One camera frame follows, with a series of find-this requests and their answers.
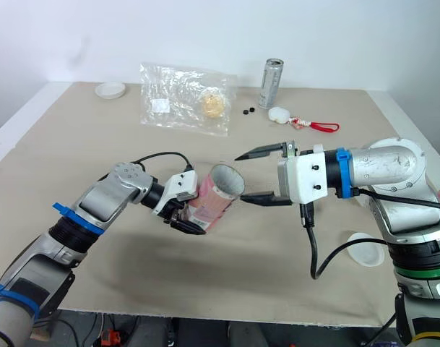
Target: label on bag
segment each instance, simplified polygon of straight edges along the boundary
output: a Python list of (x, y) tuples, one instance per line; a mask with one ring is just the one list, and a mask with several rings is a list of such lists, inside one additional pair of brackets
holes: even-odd
[(152, 99), (152, 112), (170, 113), (170, 101), (168, 99)]

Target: red keychain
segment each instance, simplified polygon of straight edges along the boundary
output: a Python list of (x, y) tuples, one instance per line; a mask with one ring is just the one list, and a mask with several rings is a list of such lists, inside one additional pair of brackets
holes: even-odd
[(279, 124), (289, 123), (295, 129), (302, 129), (304, 127), (310, 127), (320, 132), (336, 132), (340, 129), (338, 123), (321, 123), (317, 121), (305, 121), (297, 117), (290, 117), (289, 110), (282, 107), (273, 107), (268, 111), (268, 117), (270, 120)]
[(301, 129), (304, 127), (310, 127), (315, 130), (319, 130), (320, 132), (336, 132), (340, 129), (340, 125), (338, 123), (321, 123), (318, 121), (304, 121), (299, 118), (290, 118), (289, 123), (295, 129)]

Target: white bottle cap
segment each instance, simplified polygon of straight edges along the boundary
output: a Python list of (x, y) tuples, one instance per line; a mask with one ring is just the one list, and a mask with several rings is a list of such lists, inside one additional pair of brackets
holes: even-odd
[(125, 84), (121, 82), (107, 82), (95, 88), (97, 96), (103, 99), (117, 99), (125, 93)]
[(282, 107), (273, 107), (268, 111), (268, 118), (279, 124), (285, 124), (290, 119), (290, 112)]
[[(369, 234), (354, 233), (349, 241), (358, 239), (375, 239)], [(381, 244), (375, 244), (372, 242), (363, 242), (361, 244), (354, 244), (348, 247), (348, 254), (358, 264), (367, 267), (379, 266), (385, 260), (385, 252)]]

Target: yellow ring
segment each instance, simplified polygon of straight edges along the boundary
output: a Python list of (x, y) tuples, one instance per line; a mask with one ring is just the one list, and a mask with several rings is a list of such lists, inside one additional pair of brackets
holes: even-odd
[(421, 340), (423, 338), (440, 338), (440, 332), (439, 331), (427, 331), (425, 333), (417, 334), (413, 337), (413, 340), (411, 342), (416, 342), (418, 340)]

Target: red lanyard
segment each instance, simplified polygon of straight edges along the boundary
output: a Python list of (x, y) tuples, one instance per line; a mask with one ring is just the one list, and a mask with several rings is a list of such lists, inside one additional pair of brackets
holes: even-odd
[(320, 132), (336, 132), (338, 129), (340, 129), (340, 125), (338, 123), (320, 123), (317, 121), (305, 121), (299, 118), (290, 118), (289, 123), (295, 129), (310, 127), (315, 130), (319, 130)]

